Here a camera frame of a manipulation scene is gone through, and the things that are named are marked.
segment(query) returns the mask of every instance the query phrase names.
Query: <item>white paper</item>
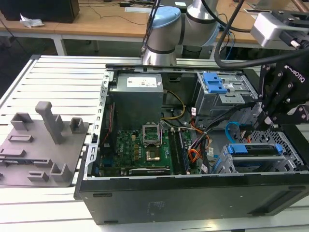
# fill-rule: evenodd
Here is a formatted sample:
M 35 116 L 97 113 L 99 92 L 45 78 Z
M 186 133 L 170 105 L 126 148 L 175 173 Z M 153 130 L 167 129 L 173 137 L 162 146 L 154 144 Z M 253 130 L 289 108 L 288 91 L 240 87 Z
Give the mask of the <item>white paper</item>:
M 204 164 L 202 164 L 201 169 L 202 169 L 205 173 L 208 173 L 208 168 L 207 168 Z
M 150 87 L 156 88 L 155 77 L 129 77 L 126 81 L 127 87 Z
M 185 2 L 181 2 L 181 1 L 176 1 L 175 5 L 176 6 L 186 6 Z
M 191 108 L 191 114 L 192 114 L 193 116 L 196 116 L 196 115 L 197 115 L 197 109 L 194 108 L 194 107 L 192 107 L 192 108 Z
M 23 17 L 21 14 L 20 14 L 20 18 L 21 19 L 19 20 L 19 22 L 27 28 L 44 26 L 42 20 L 40 19 L 26 18 L 26 17 Z
M 210 147 L 210 148 L 208 149 L 208 155 L 211 156 L 211 157 L 213 157 L 213 148 L 212 148 L 212 147 Z

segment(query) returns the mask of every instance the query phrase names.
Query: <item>metal table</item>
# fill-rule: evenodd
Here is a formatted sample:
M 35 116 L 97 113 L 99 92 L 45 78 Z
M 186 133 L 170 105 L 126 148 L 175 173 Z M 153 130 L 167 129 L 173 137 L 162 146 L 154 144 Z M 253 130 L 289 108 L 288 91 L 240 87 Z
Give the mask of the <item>metal table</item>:
M 31 59 L 0 100 L 0 143 L 10 132 L 10 120 L 16 112 L 29 112 L 31 118 L 40 119 L 34 111 L 40 100 L 51 101 L 53 112 L 61 114 L 63 120 L 78 116 L 92 123 L 107 63 L 140 64 L 140 59 L 68 56 Z M 216 66 L 211 60 L 179 59 L 177 63 Z M 83 150 L 89 139 L 90 135 L 85 139 Z M 0 187 L 0 231 L 309 231 L 309 197 L 273 217 L 97 226 L 84 202 L 73 198 L 76 178 L 77 172 L 69 188 Z

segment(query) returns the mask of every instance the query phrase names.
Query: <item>yellow wire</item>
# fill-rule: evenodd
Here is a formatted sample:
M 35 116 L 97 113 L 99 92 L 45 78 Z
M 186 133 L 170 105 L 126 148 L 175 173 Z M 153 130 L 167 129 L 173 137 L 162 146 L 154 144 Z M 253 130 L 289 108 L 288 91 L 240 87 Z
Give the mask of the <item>yellow wire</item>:
M 183 101 L 180 99 L 180 97 L 178 97 L 178 96 L 176 95 L 176 93 L 174 93 L 174 92 L 172 92 L 172 91 L 170 91 L 170 90 L 167 90 L 167 92 L 169 92 L 169 93 L 171 93 L 172 95 L 174 95 L 174 97 L 177 98 L 177 99 L 181 102 L 181 104 L 183 105 L 183 110 L 182 110 L 181 114 L 178 115 L 178 116 L 175 116 L 175 117 L 162 117 L 161 119 L 165 119 L 165 120 L 178 119 L 178 118 L 180 118 L 180 117 L 182 117 L 182 116 L 184 115 L 184 113 L 185 113 L 185 105 L 184 105 Z

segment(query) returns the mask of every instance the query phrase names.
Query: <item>computer tower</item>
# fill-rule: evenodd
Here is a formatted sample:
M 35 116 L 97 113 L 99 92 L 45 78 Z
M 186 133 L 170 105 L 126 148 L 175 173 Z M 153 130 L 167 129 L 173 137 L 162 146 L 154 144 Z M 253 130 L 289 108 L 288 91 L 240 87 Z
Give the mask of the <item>computer tower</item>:
M 0 10 L 7 20 L 20 15 L 59 23 L 72 23 L 79 13 L 78 0 L 1 0 Z

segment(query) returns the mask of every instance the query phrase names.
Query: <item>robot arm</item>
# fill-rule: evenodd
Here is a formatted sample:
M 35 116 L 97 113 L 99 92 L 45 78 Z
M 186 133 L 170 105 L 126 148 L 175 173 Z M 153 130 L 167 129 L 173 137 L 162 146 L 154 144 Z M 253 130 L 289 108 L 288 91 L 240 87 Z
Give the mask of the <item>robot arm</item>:
M 207 0 L 216 11 L 218 0 Z M 142 55 L 143 65 L 176 65 L 176 45 L 207 46 L 219 33 L 219 24 L 201 0 L 194 0 L 187 13 L 175 7 L 159 7 Z

